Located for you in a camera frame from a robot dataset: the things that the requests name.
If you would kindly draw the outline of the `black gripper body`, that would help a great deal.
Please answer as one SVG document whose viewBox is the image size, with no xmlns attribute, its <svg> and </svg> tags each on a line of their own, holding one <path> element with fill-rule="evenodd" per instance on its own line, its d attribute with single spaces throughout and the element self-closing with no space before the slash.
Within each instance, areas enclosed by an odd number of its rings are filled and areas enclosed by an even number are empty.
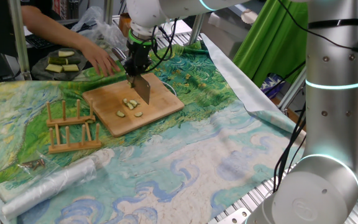
<svg viewBox="0 0 358 224">
<path fill-rule="evenodd" d="M 148 68 L 151 65 L 152 61 L 149 58 L 149 52 L 151 49 L 150 45 L 128 42 L 127 48 L 129 49 L 129 54 L 126 58 L 126 63 L 133 63 L 137 69 Z"/>
</svg>

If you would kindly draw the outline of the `person's bare hand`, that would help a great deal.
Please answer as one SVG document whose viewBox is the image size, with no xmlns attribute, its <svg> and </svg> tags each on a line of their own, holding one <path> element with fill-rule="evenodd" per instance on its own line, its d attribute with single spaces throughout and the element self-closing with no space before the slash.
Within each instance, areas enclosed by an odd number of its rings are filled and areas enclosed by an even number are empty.
<svg viewBox="0 0 358 224">
<path fill-rule="evenodd" d="M 81 53 L 96 70 L 98 75 L 112 76 L 121 69 L 112 57 L 93 42 L 85 42 L 80 47 Z"/>
</svg>

